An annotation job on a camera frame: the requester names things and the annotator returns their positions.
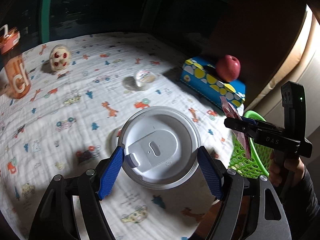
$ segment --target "translucent bottle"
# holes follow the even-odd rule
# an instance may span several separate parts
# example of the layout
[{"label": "translucent bottle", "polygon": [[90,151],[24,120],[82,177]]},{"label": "translucent bottle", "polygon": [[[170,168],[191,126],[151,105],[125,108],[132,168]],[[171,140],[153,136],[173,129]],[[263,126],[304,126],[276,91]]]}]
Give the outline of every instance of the translucent bottle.
[{"label": "translucent bottle", "polygon": [[15,99],[23,98],[29,92],[31,83],[20,52],[20,32],[16,27],[8,31],[7,24],[1,27],[1,30],[4,30],[4,35],[0,37],[0,52],[12,88],[11,96]]}]

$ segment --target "blue box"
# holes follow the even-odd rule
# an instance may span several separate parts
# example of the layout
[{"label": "blue box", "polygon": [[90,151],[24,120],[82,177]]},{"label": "blue box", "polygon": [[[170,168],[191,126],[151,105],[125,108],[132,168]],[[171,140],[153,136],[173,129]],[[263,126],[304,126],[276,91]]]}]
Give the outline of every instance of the blue box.
[{"label": "blue box", "polygon": [[187,59],[182,67],[180,80],[222,110],[220,96],[225,96],[236,109],[245,101],[245,85],[234,80],[224,83],[209,74],[204,66],[215,68],[201,56]]}]

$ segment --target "red apple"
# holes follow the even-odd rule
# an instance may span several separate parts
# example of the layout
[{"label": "red apple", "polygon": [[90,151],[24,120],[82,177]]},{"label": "red apple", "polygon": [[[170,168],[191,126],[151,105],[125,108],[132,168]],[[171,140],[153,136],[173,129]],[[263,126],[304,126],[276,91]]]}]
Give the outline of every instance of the red apple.
[{"label": "red apple", "polygon": [[218,76],[226,82],[236,80],[240,75],[240,62],[231,55],[225,55],[216,64]]}]

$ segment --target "pink plastic package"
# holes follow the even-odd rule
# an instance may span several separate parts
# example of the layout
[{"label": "pink plastic package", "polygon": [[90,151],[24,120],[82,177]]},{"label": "pink plastic package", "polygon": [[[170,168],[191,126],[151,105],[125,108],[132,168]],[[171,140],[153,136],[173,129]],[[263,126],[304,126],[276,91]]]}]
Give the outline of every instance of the pink plastic package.
[{"label": "pink plastic package", "polygon": [[[232,104],[230,104],[227,101],[227,99],[224,96],[220,96],[220,99],[221,99],[222,109],[226,117],[232,117],[235,119],[242,120],[241,116],[238,114],[238,111],[233,107]],[[250,147],[248,137],[241,132],[234,131],[234,130],[232,131],[235,134],[239,143],[242,145],[243,149],[245,150],[246,158],[251,159],[251,147]]]}]

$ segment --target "person's arm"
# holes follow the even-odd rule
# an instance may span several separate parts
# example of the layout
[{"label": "person's arm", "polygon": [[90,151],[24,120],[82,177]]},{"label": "person's arm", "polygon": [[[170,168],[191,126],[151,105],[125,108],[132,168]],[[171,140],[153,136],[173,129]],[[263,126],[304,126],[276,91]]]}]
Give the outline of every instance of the person's arm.
[{"label": "person's arm", "polygon": [[[269,179],[277,187],[282,181],[279,175],[280,167],[275,163],[273,154],[270,159]],[[289,171],[295,172],[292,187],[287,192],[283,208],[288,219],[292,240],[298,240],[316,217],[319,205],[310,174],[301,159],[287,159],[284,166]]]}]

